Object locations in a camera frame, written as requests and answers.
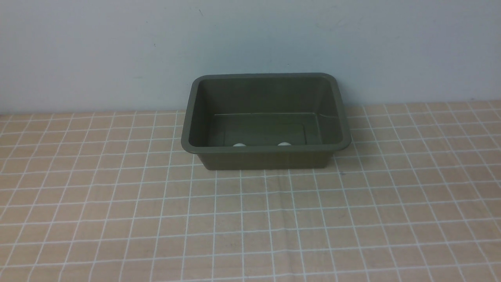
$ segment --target rectangular plastic tray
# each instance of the rectangular plastic tray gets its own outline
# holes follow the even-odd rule
[[[208,170],[322,168],[350,142],[338,84],[324,73],[202,76],[181,136]]]

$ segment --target tray bottom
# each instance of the tray bottom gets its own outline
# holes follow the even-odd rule
[[[322,138],[314,113],[225,114],[212,117],[208,145],[231,147],[319,145]]]

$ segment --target white wall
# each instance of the white wall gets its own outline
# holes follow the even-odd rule
[[[0,1],[0,112],[180,109],[198,76],[268,72],[346,103],[501,98],[501,1]]]

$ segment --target white grid line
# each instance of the white grid line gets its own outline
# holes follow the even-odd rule
[[[264,179],[265,179],[265,191],[268,192],[268,180],[266,179],[266,170],[263,171]],[[268,215],[268,229],[270,230],[270,250],[272,252],[272,270],[273,270],[273,281],[277,282],[277,277],[275,273],[275,255],[273,251],[273,235],[272,235],[272,219],[270,216],[270,199],[269,194],[266,193],[266,210]]]
[[[191,158],[191,177],[189,181],[189,198],[188,198],[188,210],[186,212],[186,228],[184,231],[184,248],[183,248],[183,257],[182,257],[182,262],[181,262],[181,280],[184,278],[184,263],[186,260],[186,243],[188,241],[188,223],[189,223],[189,216],[190,216],[190,208],[191,208],[191,191],[193,189],[193,164],[195,163],[195,155],[192,156]]]
[[[421,190],[422,190],[422,192],[423,192],[423,194],[424,194],[424,197],[425,197],[425,199],[426,199],[426,202],[427,202],[428,208],[430,209],[430,211],[431,211],[431,213],[432,213],[433,218],[435,219],[435,221],[437,221],[437,220],[438,220],[438,218],[437,218],[437,216],[435,215],[435,212],[434,212],[433,208],[431,207],[431,204],[430,204],[430,203],[429,203],[429,201],[428,201],[428,196],[425,194],[425,192],[424,192],[424,190],[423,190],[423,188],[422,188],[422,186],[421,186],[421,180],[419,179],[419,177],[418,177],[418,175],[417,175],[416,171],[414,170],[414,166],[413,166],[413,164],[412,164],[412,162],[411,162],[411,160],[410,160],[409,156],[407,156],[407,160],[409,161],[409,163],[410,163],[410,165],[411,165],[411,167],[412,167],[412,171],[413,171],[413,173],[414,173],[414,177],[416,178],[416,180],[417,180],[417,182],[418,182],[418,184],[419,184],[419,187],[421,188]],[[443,236],[443,238],[447,238],[447,237],[445,236],[445,232],[443,231],[442,226],[441,226],[440,224],[438,225],[438,228],[440,229],[440,233],[441,233],[441,235]],[[454,259],[454,262],[455,262],[456,264],[458,264],[457,258],[456,258],[456,256],[455,256],[454,252],[452,251],[452,248],[450,247],[450,245],[449,245],[447,242],[446,242],[446,245],[447,245],[447,248],[449,249],[449,252],[452,254],[452,257],[453,257],[453,259]],[[461,278],[463,279],[463,281],[464,281],[464,282],[466,282],[466,278],[464,277],[464,274],[463,274],[463,272],[462,272],[462,270],[461,270],[461,269],[459,269],[459,273],[461,274]]]
[[[291,188],[291,197],[292,197],[292,208],[295,210],[296,209],[296,203],[294,201],[294,186],[292,182],[292,177],[291,177],[291,170],[287,170],[287,175],[289,177],[289,186]],[[300,251],[300,256],[301,256],[301,266],[303,268],[303,279],[306,281],[306,268],[305,268],[305,259],[303,256],[303,246],[301,244],[301,236],[299,234],[299,223],[298,223],[298,216],[296,213],[294,213],[294,220],[296,224],[296,234],[298,236],[298,246],[299,246],[299,251]]]
[[[334,157],[334,162],[336,164],[336,167],[339,167],[338,166],[338,163],[337,163],[337,160],[336,158]],[[351,225],[352,225],[352,229],[353,229],[353,233],[355,234],[355,239],[357,240],[357,245],[358,245],[358,252],[360,254],[360,257],[362,258],[362,262],[364,264],[364,270],[365,270],[365,275],[367,277],[367,281],[370,281],[370,278],[369,278],[369,272],[367,272],[367,262],[365,261],[365,257],[364,257],[364,254],[362,252],[362,248],[361,248],[361,244],[360,244],[360,240],[358,238],[358,234],[357,234],[357,229],[355,228],[355,222],[353,221],[353,216],[351,214],[351,208],[350,208],[350,205],[348,204],[348,197],[346,196],[346,189],[344,188],[344,185],[343,185],[343,181],[341,180],[341,189],[343,191],[343,196],[344,196],[344,200],[346,202],[346,207],[348,208],[348,214],[350,215],[350,221],[351,221]]]
[[[18,139],[18,143],[19,143],[19,141],[21,140],[21,137],[23,136],[23,134],[24,134],[24,132],[23,132],[23,133],[21,134],[21,136],[19,137],[19,139]],[[28,165],[29,165],[29,163],[30,163],[30,162],[31,162],[31,160],[29,160],[29,161],[28,161],[28,164],[26,165],[25,170],[26,170],[26,169],[28,169]],[[48,173],[47,173],[47,174],[45,174],[44,179],[43,179],[43,181],[42,181],[42,186],[43,186],[43,184],[45,183],[45,181],[47,180],[47,176],[48,176],[48,175],[49,175]],[[17,187],[19,187],[19,185],[21,184],[21,181],[22,181],[22,178],[19,180],[19,182],[18,182],[18,184],[17,184]],[[7,205],[9,205],[9,203],[10,203],[10,202],[12,201],[12,199],[14,198],[14,194],[15,194],[15,193],[13,192],[13,193],[12,193],[12,195],[11,195],[11,198],[9,199],[9,202],[7,203]],[[38,190],[38,191],[37,191],[37,195],[36,195],[36,197],[35,197],[35,201],[38,199],[38,196],[39,196],[39,195],[40,195],[40,190]],[[30,211],[29,211],[29,212],[27,213],[27,215],[26,215],[26,218],[25,218],[24,223],[23,223],[23,225],[22,225],[22,227],[21,227],[21,230],[19,231],[19,234],[18,234],[18,236],[17,236],[17,238],[16,238],[16,242],[15,242],[14,246],[12,247],[12,250],[10,251],[9,256],[7,257],[7,260],[6,260],[6,262],[5,262],[5,264],[6,264],[6,265],[8,265],[8,264],[9,264],[9,262],[10,262],[10,260],[11,260],[11,258],[12,258],[12,254],[14,253],[14,249],[16,248],[16,244],[19,242],[19,239],[21,238],[21,235],[22,235],[22,233],[23,233],[23,231],[24,231],[24,228],[25,228],[25,226],[26,226],[26,223],[28,222],[28,219],[30,218],[31,213],[33,212],[33,208],[34,208],[34,206],[32,206],[32,207],[30,208]],[[50,231],[50,228],[51,228],[51,227],[52,227],[52,223],[50,223],[49,229],[47,230],[47,235],[46,235],[46,238],[47,238],[47,236],[48,236],[48,234],[49,234],[49,231]],[[37,260],[35,261],[35,263],[39,260],[39,258],[40,258],[40,254],[41,254],[41,252],[42,252],[43,247],[44,247],[44,244],[42,243],[42,246],[40,247],[40,250],[39,250],[39,253],[38,253],[38,256],[37,256]],[[4,270],[4,269],[1,269],[1,270],[0,270],[0,277],[2,276],[3,270]]]
[[[176,117],[174,119],[174,124],[177,124],[177,112],[176,112]],[[172,148],[174,147],[174,142],[171,143],[170,145],[170,150],[172,151]],[[164,190],[163,190],[163,198],[162,200],[164,200],[166,198],[166,195],[167,195],[167,178],[169,177],[169,171],[170,171],[170,165],[172,164],[172,154],[169,154],[169,166],[167,168],[167,176],[166,176],[166,179],[165,179],[165,186],[164,186]],[[165,205],[165,201],[162,201],[162,207],[160,208],[160,215],[163,215],[163,207]],[[158,220],[158,230],[157,230],[157,238],[155,240],[155,250],[153,251],[153,259],[156,258],[156,252],[157,252],[157,249],[158,249],[158,239],[160,238],[160,230],[161,230],[161,227],[162,227],[162,219],[160,218]],[[153,261],[152,264],[151,264],[151,271],[150,271],[150,281],[153,280],[153,272],[155,271],[155,262]]]
[[[153,118],[153,123],[155,124],[156,122],[156,115],[154,115],[154,118]],[[148,152],[150,151],[150,148],[151,148],[151,143],[153,142],[153,140],[150,140],[149,142],[149,145],[148,145]],[[148,157],[149,157],[149,154],[146,154],[146,162],[148,162]],[[143,173],[141,175],[141,183],[143,183],[144,181],[144,175],[146,174],[146,165],[145,167],[143,168]],[[123,275],[123,272],[124,272],[124,266],[125,266],[125,261],[127,260],[127,255],[128,255],[128,252],[129,252],[129,246],[130,246],[130,240],[131,240],[131,237],[132,237],[132,231],[134,230],[134,223],[135,223],[135,219],[136,219],[136,213],[137,213],[137,204],[138,204],[138,199],[139,199],[139,195],[141,194],[141,188],[143,187],[143,184],[139,185],[139,191],[137,193],[137,198],[136,198],[136,204],[134,206],[134,214],[132,215],[132,222],[131,222],[131,226],[130,226],[130,230],[129,230],[129,236],[127,237],[127,246],[125,247],[125,254],[124,254],[124,258],[122,260],[122,265],[120,267],[120,276],[118,277],[118,281],[122,281],[122,275]]]

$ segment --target table surface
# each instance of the table surface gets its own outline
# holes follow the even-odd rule
[[[207,171],[183,111],[0,116],[0,281],[500,281],[501,100],[348,107],[315,170]]]

